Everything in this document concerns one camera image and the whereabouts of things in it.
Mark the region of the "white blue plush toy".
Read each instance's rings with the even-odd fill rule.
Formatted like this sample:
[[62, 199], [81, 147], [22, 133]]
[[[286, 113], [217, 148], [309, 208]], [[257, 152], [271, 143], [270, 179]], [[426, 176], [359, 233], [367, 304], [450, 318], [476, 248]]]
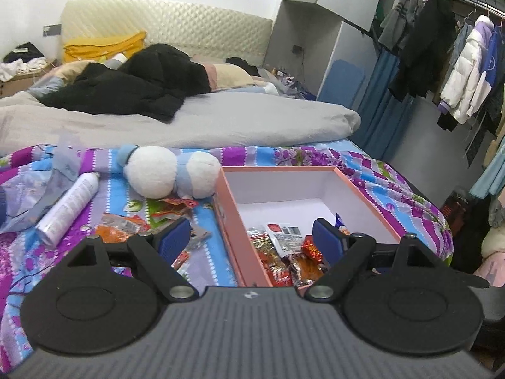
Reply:
[[130, 187], [147, 199], [173, 193], [181, 199], [209, 198], [221, 172], [221, 163], [208, 152], [177, 155], [162, 146], [122, 146], [117, 161]]

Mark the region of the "blue cushion board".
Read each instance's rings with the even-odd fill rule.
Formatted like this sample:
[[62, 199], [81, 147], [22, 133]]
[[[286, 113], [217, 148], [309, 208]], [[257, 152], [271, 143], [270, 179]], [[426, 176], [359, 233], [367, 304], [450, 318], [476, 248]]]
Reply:
[[351, 108], [365, 80], [365, 71], [338, 59], [330, 67], [317, 101]]

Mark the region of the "grey duvet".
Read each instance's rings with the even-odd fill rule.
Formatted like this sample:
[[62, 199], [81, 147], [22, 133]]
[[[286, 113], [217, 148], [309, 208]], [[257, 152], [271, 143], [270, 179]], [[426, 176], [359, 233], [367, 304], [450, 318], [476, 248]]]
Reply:
[[85, 148], [297, 146], [346, 139], [360, 123], [359, 114], [342, 105], [261, 93], [191, 97], [165, 123], [140, 115], [94, 116], [50, 108], [20, 92], [1, 101], [1, 153], [54, 146], [62, 134]]

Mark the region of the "white puffer jacket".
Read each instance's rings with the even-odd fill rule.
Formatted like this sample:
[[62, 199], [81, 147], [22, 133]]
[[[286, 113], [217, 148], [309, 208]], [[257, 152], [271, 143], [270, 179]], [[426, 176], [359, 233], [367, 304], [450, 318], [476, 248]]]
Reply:
[[480, 66], [493, 33], [494, 23], [480, 15], [457, 57], [441, 92], [441, 101], [459, 124], [465, 124], [472, 97], [480, 79]]

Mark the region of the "translucent blue plastic bag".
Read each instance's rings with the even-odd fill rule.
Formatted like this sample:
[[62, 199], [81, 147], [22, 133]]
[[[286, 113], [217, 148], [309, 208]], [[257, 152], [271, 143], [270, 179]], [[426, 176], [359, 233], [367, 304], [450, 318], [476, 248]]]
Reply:
[[34, 226], [76, 182], [82, 164], [82, 143], [64, 132], [52, 152], [49, 170], [30, 170], [1, 185], [1, 232]]

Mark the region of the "white label snack packet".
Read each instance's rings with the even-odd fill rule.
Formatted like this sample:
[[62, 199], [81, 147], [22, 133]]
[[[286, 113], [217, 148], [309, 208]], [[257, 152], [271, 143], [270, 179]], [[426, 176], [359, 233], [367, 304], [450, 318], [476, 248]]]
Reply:
[[267, 222], [265, 229], [281, 257], [302, 252], [306, 234], [302, 233], [299, 227], [288, 223]]

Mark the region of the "beige pillow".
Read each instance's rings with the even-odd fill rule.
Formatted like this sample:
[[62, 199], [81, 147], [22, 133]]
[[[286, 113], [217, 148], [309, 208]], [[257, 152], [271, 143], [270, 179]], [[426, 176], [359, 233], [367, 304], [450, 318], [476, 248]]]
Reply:
[[254, 79], [242, 68], [229, 63], [204, 63], [212, 92], [253, 86]]

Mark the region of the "white spray can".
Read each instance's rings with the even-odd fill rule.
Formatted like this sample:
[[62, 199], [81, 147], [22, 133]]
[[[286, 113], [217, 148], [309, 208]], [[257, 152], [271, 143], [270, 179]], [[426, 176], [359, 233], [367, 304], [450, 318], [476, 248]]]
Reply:
[[60, 243], [82, 210], [98, 191], [100, 175], [84, 173], [64, 195], [48, 210], [35, 227], [40, 240], [53, 249]]

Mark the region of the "orange snack packet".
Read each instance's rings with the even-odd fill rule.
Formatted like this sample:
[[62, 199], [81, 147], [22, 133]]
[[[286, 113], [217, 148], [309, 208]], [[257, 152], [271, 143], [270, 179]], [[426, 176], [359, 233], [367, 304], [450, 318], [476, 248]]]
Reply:
[[104, 243], [120, 243], [130, 236], [149, 232], [151, 226], [140, 216], [119, 216], [104, 213], [94, 233], [99, 235]]

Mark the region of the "grey wardrobe cabinet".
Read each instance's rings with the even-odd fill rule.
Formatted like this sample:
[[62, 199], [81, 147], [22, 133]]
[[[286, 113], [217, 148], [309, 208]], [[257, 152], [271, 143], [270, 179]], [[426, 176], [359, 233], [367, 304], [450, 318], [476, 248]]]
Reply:
[[379, 0], [282, 0], [264, 66], [280, 69], [320, 96], [334, 62], [364, 74], [350, 107], [356, 110], [377, 62], [371, 26]]

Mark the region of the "clear red noodle snack packet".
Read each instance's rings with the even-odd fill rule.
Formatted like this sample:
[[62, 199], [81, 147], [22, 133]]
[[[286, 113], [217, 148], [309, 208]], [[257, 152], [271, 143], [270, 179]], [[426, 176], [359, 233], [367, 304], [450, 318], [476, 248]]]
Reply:
[[264, 267], [266, 275], [273, 286], [292, 286], [291, 273], [286, 263], [277, 253], [269, 234], [261, 229], [248, 229], [249, 240]]

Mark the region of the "blue white snack bag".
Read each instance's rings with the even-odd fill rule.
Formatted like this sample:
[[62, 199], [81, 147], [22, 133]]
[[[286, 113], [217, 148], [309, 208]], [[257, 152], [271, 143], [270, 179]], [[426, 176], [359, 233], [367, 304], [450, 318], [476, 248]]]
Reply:
[[350, 231], [348, 230], [347, 226], [345, 225], [345, 223], [342, 220], [342, 217], [338, 213], [336, 213], [335, 227], [342, 234], [346, 234], [346, 235], [350, 234]]

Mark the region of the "blue curtain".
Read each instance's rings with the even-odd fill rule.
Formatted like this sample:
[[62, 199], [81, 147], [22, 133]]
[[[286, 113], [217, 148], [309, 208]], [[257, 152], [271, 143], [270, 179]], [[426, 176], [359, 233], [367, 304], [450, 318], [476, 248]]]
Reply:
[[413, 113], [412, 97], [398, 101], [389, 91], [398, 65], [399, 58], [382, 49], [357, 109], [361, 125], [351, 136], [369, 156], [386, 162], [393, 158]]

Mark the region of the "cream quilted headboard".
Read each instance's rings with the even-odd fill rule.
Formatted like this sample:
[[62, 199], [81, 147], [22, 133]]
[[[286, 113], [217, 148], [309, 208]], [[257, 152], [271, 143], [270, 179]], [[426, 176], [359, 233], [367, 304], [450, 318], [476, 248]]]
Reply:
[[196, 3], [155, 0], [72, 0], [62, 15], [61, 41], [145, 32], [145, 44], [164, 43], [186, 52], [252, 65], [264, 61], [273, 20]]

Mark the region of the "clothes pile on nightstand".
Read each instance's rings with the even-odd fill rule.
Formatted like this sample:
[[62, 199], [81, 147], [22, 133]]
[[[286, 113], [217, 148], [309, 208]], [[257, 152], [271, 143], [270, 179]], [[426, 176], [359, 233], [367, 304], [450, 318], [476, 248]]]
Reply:
[[18, 45], [1, 60], [1, 82], [43, 70], [49, 64], [45, 55], [31, 42]]

